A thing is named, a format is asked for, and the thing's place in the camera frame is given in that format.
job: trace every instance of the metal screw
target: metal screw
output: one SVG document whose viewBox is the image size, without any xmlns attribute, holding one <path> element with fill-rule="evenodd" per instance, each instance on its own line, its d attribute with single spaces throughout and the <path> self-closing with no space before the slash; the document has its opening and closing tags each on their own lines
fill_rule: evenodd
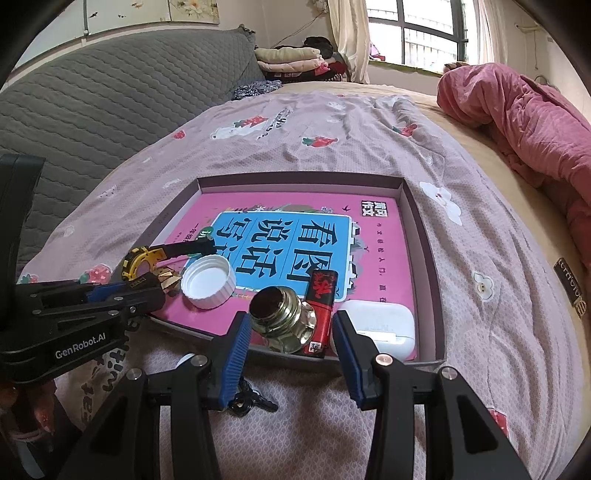
<svg viewBox="0 0 591 480">
<path fill-rule="evenodd" d="M 142 371 L 140 368 L 131 368 L 125 376 L 130 380 L 137 380 L 142 376 Z"/>
<path fill-rule="evenodd" d="M 457 370 L 452 367 L 443 367 L 441 369 L 441 376 L 448 380 L 455 380 L 457 378 Z"/>
<path fill-rule="evenodd" d="M 392 362 L 394 362 L 394 359 L 387 353 L 381 353 L 378 356 L 376 356 L 375 361 L 378 365 L 387 367 L 388 365 L 391 365 Z"/>
<path fill-rule="evenodd" d="M 194 367 L 202 367 L 203 365 L 205 365 L 207 363 L 207 357 L 205 355 L 195 355 L 192 359 L 191 359 L 191 364 Z"/>
</svg>

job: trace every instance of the windowsill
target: windowsill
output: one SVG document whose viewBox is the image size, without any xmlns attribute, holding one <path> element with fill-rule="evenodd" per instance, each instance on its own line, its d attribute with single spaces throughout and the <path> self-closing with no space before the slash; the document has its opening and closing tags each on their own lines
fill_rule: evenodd
<svg viewBox="0 0 591 480">
<path fill-rule="evenodd" d="M 409 67 L 407 65 L 399 65 L 397 63 L 388 63 L 387 61 L 370 60 L 369 64 L 383 66 L 387 69 L 398 70 L 399 72 L 404 73 L 418 73 L 420 75 L 426 75 L 429 77 L 437 78 L 441 78 L 443 76 L 443 74 L 439 72 L 432 72 L 431 70 L 420 69 L 418 67 Z"/>
</svg>

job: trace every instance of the window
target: window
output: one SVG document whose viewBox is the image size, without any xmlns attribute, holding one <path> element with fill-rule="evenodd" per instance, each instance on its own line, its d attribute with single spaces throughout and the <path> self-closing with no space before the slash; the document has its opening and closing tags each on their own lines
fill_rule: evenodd
<svg viewBox="0 0 591 480">
<path fill-rule="evenodd" d="M 476 61 L 473 0 L 366 1 L 372 59 L 434 72 L 452 61 Z"/>
</svg>

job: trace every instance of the pink blanket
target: pink blanket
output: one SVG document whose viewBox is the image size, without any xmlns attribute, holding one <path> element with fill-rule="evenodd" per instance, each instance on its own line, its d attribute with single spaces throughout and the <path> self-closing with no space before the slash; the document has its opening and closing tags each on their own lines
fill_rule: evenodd
<svg viewBox="0 0 591 480">
<path fill-rule="evenodd" d="M 446 73 L 437 103 L 469 127 L 484 125 L 509 166 L 546 192 L 591 271 L 591 125 L 583 115 L 556 90 L 496 63 Z"/>
</svg>

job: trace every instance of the curtain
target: curtain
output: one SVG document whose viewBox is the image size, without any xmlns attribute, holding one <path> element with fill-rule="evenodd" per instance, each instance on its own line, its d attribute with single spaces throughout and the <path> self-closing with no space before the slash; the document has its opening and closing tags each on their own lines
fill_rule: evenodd
<svg viewBox="0 0 591 480">
<path fill-rule="evenodd" d="M 499 0 L 478 0 L 479 63 L 507 63 L 505 15 Z"/>
<path fill-rule="evenodd" d="M 365 0 L 329 0 L 329 14 L 337 50 L 347 62 L 351 81 L 369 83 L 369 20 Z"/>
</svg>

